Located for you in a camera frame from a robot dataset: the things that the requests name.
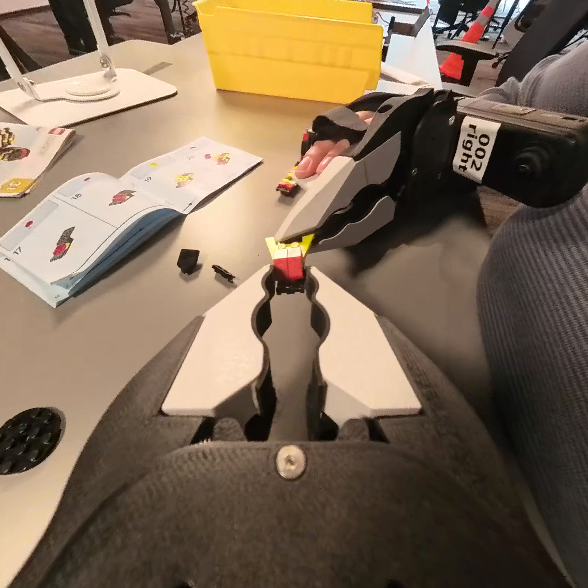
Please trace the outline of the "small black red lego assembly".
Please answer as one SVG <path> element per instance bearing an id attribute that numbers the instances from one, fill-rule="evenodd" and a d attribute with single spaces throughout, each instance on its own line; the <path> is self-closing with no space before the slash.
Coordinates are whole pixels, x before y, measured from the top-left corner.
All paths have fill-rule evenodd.
<path id="1" fill-rule="evenodd" d="M 293 196 L 298 188 L 298 183 L 303 178 L 296 177 L 296 165 L 306 155 L 301 155 L 291 168 L 288 171 L 279 181 L 276 191 L 284 196 Z"/>

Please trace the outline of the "clear plastic stand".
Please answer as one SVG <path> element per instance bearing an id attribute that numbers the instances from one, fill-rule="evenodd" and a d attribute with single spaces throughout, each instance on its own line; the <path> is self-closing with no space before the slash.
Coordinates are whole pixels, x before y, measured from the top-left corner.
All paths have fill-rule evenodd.
<path id="1" fill-rule="evenodd" d="M 98 99 L 114 97 L 119 92 L 116 68 L 110 55 L 110 46 L 107 46 L 106 31 L 102 27 L 100 9 L 93 0 L 85 0 L 83 4 L 85 4 L 85 11 L 91 25 L 91 33 L 96 37 L 102 72 L 90 72 L 83 76 L 58 79 L 54 83 L 36 85 L 18 68 L 17 62 L 24 64 L 24 59 L 14 57 L 17 51 L 7 46 L 3 41 L 7 33 L 1 28 L 1 40 L 0 40 L 1 64 L 8 71 L 11 79 L 17 83 L 17 87 L 20 88 L 20 92 L 30 97 L 32 102 L 40 102 L 40 104 L 55 102 L 55 99 L 98 102 Z"/>

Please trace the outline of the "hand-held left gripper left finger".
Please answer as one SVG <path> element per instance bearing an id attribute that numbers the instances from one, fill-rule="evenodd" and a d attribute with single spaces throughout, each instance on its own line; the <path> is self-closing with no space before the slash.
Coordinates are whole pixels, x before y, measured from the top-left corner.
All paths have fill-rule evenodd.
<path id="1" fill-rule="evenodd" d="M 276 391 L 261 339 L 271 294 L 271 266 L 261 266 L 202 315 L 162 414 L 232 417 L 241 425 L 254 416 L 271 419 Z"/>

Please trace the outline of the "black red yellow lego assembly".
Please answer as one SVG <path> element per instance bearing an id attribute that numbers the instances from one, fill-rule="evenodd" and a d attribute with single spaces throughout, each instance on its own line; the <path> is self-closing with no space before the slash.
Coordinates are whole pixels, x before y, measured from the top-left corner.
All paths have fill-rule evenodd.
<path id="1" fill-rule="evenodd" d="M 275 268 L 276 294 L 306 293 L 306 255 L 311 241 L 313 233 L 293 243 L 280 243 L 266 237 L 266 247 Z"/>

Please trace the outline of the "open instruction booklet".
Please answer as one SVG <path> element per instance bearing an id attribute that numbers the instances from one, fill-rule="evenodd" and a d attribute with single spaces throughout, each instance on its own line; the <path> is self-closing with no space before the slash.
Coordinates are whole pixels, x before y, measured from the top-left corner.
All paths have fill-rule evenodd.
<path id="1" fill-rule="evenodd" d="M 261 164 L 239 148 L 198 136 L 120 178 L 85 171 L 55 186 L 0 241 L 0 266 L 50 306 L 85 291 L 170 220 Z"/>

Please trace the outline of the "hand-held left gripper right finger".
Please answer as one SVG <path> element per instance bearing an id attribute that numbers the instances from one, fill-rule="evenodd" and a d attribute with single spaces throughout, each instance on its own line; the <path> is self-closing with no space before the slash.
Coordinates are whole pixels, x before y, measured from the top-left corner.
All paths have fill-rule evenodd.
<path id="1" fill-rule="evenodd" d="M 308 294 L 319 336 L 319 411 L 337 425 L 360 417 L 418 416 L 421 403 L 378 315 L 318 268 L 308 268 Z"/>

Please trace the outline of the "person's right hand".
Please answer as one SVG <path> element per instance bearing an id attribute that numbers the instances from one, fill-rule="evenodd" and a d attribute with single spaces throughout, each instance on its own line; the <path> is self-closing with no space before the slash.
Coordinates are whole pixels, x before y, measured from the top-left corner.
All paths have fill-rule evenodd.
<path id="1" fill-rule="evenodd" d="M 313 175 L 319 175 L 337 155 L 340 155 L 348 148 L 346 139 L 340 140 L 315 140 L 306 155 L 298 160 L 293 177 L 296 181 L 310 178 Z"/>

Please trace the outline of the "white panel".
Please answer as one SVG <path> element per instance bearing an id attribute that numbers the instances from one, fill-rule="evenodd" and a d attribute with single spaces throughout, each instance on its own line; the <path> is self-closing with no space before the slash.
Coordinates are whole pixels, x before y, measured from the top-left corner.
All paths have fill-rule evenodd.
<path id="1" fill-rule="evenodd" d="M 379 67 L 379 81 L 397 81 L 397 76 L 390 76 L 389 72 L 393 68 L 398 68 L 424 79 L 435 88 L 442 88 L 428 5 L 419 5 L 414 11 L 378 9 L 378 16 L 384 33 L 390 18 L 394 21 L 394 25 L 408 25 L 408 28 L 414 28 L 415 22 L 421 25 L 415 34 L 390 34 L 386 59 Z"/>

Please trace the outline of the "closed instruction booklet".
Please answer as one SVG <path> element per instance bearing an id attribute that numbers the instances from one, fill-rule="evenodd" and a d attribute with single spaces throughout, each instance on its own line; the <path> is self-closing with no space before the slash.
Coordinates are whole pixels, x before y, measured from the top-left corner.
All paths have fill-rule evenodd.
<path id="1" fill-rule="evenodd" d="M 73 139 L 73 129 L 1 122 L 0 196 L 24 196 Z"/>

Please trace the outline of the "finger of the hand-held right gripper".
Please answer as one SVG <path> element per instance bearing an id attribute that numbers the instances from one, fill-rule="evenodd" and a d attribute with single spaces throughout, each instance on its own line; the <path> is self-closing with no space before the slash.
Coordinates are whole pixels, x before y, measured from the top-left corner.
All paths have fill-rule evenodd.
<path id="1" fill-rule="evenodd" d="M 361 243 L 394 218 L 394 207 L 397 204 L 389 194 L 379 196 L 361 220 L 343 223 L 343 228 L 337 230 L 335 237 L 313 243 L 311 250 L 319 254 Z"/>
<path id="2" fill-rule="evenodd" d="M 337 155 L 323 171 L 301 183 L 301 196 L 279 225 L 280 243 L 335 237 L 346 221 L 361 220 L 374 204 L 389 194 L 384 183 L 401 154 L 401 135 L 393 135 L 367 155 L 353 160 Z"/>

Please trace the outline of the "yellow plastic bin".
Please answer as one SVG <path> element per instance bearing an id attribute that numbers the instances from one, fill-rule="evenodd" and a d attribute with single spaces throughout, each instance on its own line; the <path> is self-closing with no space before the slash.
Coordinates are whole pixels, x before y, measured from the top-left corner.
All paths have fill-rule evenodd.
<path id="1" fill-rule="evenodd" d="M 216 88 L 348 104 L 379 79 L 369 2 L 192 2 Z"/>

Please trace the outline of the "black round lego plate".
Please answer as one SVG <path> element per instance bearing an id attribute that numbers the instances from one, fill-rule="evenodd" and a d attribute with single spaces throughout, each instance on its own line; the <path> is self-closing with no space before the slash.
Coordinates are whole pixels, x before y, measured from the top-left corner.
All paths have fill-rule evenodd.
<path id="1" fill-rule="evenodd" d="M 0 475 L 22 474 L 52 455 L 65 419 L 52 407 L 29 407 L 0 425 Z"/>

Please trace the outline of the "person's right forearm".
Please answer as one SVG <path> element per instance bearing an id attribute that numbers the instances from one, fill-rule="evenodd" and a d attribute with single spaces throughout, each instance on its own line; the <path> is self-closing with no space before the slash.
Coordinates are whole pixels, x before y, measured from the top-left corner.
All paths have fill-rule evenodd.
<path id="1" fill-rule="evenodd" d="M 588 41 L 539 59 L 521 81 L 508 76 L 502 85 L 477 92 L 477 97 L 539 108 L 560 114 L 588 114 Z"/>

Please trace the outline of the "red plastic object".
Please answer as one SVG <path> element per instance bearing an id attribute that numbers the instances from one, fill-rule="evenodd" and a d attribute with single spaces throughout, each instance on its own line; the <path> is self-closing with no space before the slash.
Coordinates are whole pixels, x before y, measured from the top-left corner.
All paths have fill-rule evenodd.
<path id="1" fill-rule="evenodd" d="M 477 18 L 469 25 L 469 28 L 466 31 L 463 40 L 466 43 L 476 46 L 479 41 L 479 37 L 483 34 L 483 28 L 489 25 L 489 21 L 493 18 L 495 9 L 496 9 L 499 0 L 491 0 L 481 11 L 477 14 Z M 455 49 L 450 51 L 450 55 L 441 64 L 441 74 L 450 76 L 450 79 L 459 79 L 460 72 L 466 68 L 466 57 L 459 55 Z"/>

